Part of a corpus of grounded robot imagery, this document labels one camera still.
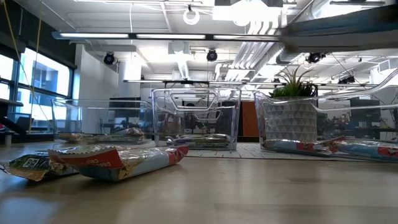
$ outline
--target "ceiling beam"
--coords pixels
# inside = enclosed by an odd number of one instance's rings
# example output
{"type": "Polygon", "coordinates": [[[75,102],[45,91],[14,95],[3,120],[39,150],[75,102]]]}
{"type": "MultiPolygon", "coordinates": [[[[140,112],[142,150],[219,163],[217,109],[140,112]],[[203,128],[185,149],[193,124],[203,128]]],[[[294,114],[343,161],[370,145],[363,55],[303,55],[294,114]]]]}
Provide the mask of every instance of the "ceiling beam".
{"type": "Polygon", "coordinates": [[[164,7],[164,2],[161,2],[160,6],[162,8],[162,12],[163,12],[164,20],[165,20],[166,25],[167,25],[167,29],[169,30],[169,32],[173,32],[172,26],[170,25],[169,18],[167,17],[166,8],[164,7]]]}

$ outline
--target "wrapper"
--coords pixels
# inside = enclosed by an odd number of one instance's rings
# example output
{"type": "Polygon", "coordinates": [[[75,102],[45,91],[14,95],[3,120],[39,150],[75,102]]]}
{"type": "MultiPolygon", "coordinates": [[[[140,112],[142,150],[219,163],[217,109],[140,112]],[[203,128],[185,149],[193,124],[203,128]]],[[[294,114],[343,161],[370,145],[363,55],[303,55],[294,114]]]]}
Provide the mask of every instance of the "wrapper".
{"type": "Polygon", "coordinates": [[[230,148],[232,139],[226,134],[209,134],[206,136],[184,135],[177,136],[175,139],[167,137],[168,146],[189,146],[190,149],[198,148],[230,148]]]}
{"type": "Polygon", "coordinates": [[[11,162],[0,162],[0,169],[7,174],[34,181],[78,173],[68,164],[52,161],[47,152],[24,155],[11,162]]]}
{"type": "Polygon", "coordinates": [[[289,152],[296,154],[305,154],[311,156],[331,156],[336,153],[338,147],[335,146],[337,141],[344,138],[329,139],[317,142],[302,142],[287,139],[265,140],[263,147],[268,150],[277,152],[289,152]]]}
{"type": "Polygon", "coordinates": [[[127,128],[123,134],[82,134],[82,133],[60,133],[61,140],[68,143],[87,142],[95,144],[100,142],[133,142],[139,143],[144,140],[144,133],[138,128],[127,128]]]}
{"type": "Polygon", "coordinates": [[[317,142],[265,140],[262,146],[267,150],[277,152],[398,162],[398,145],[396,144],[346,140],[343,137],[317,142]]]}
{"type": "Polygon", "coordinates": [[[339,141],[337,150],[355,158],[398,162],[398,145],[376,141],[339,141]]]}
{"type": "Polygon", "coordinates": [[[82,175],[111,181],[123,180],[176,164],[187,153],[187,146],[143,149],[126,146],[86,146],[60,151],[49,150],[52,160],[72,165],[82,175]]]}

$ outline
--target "fluorescent light fixture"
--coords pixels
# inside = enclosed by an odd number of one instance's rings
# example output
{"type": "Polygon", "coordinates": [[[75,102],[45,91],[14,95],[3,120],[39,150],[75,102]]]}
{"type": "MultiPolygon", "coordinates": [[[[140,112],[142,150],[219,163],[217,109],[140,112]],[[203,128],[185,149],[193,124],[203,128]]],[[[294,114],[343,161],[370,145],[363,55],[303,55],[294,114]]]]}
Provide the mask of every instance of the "fluorescent light fixture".
{"type": "Polygon", "coordinates": [[[129,34],[95,34],[95,33],[61,33],[61,37],[68,38],[109,38],[109,39],[120,39],[129,38],[129,34]]]}
{"type": "Polygon", "coordinates": [[[355,2],[355,1],[331,1],[331,5],[338,6],[383,6],[386,4],[384,1],[364,1],[364,2],[355,2]]]}
{"type": "Polygon", "coordinates": [[[210,84],[242,85],[243,82],[209,82],[210,84]]]}
{"type": "Polygon", "coordinates": [[[282,85],[281,83],[256,83],[256,82],[248,82],[248,85],[282,85]]]}
{"type": "Polygon", "coordinates": [[[153,1],[153,0],[75,0],[75,2],[103,2],[105,4],[193,4],[193,5],[202,5],[200,1],[153,1]]]}
{"type": "Polygon", "coordinates": [[[244,40],[278,42],[277,35],[214,35],[215,40],[244,40]]]}
{"type": "Polygon", "coordinates": [[[284,9],[290,9],[291,7],[296,7],[297,2],[284,2],[284,5],[282,6],[284,9]]]}
{"type": "Polygon", "coordinates": [[[347,86],[347,87],[361,87],[361,86],[375,87],[375,86],[377,86],[377,84],[334,84],[334,83],[319,83],[316,85],[318,85],[318,86],[347,86]]]}
{"type": "Polygon", "coordinates": [[[163,83],[162,80],[123,80],[123,81],[131,83],[163,83]]]}
{"type": "Polygon", "coordinates": [[[204,40],[206,35],[198,34],[137,34],[137,39],[183,39],[183,40],[204,40]]]}

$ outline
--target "plastic bin handle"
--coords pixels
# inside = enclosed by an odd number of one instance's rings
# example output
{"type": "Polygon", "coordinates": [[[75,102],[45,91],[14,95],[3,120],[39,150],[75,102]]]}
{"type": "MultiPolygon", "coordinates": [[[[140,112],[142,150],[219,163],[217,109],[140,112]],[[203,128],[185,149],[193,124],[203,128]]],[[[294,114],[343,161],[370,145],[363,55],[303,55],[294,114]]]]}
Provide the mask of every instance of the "plastic bin handle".
{"type": "Polygon", "coordinates": [[[199,121],[217,121],[218,118],[221,115],[221,111],[220,110],[216,110],[216,111],[214,111],[214,113],[216,113],[216,117],[215,118],[199,118],[197,114],[194,114],[193,116],[195,117],[195,119],[197,119],[199,121]]]}
{"type": "Polygon", "coordinates": [[[218,101],[218,95],[214,93],[172,93],[169,96],[170,101],[173,103],[175,110],[177,111],[210,111],[214,102],[218,101]],[[174,98],[180,98],[181,96],[183,97],[184,95],[206,95],[206,96],[213,96],[213,100],[210,102],[209,106],[203,106],[203,107],[193,107],[193,106],[179,106],[174,102],[174,98]]]}

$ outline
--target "potted plant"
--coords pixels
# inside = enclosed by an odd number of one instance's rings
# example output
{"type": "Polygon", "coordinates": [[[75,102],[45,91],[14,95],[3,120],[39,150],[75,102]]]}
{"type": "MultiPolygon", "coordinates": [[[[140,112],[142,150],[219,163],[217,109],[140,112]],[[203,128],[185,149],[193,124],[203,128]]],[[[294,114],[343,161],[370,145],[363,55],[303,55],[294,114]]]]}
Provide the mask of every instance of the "potted plant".
{"type": "Polygon", "coordinates": [[[285,80],[286,84],[269,93],[271,99],[263,93],[255,93],[261,142],[266,139],[317,140],[315,100],[297,100],[316,96],[317,87],[302,81],[302,77],[312,70],[297,75],[299,68],[300,66],[291,73],[285,68],[283,75],[276,75],[285,80]]]}

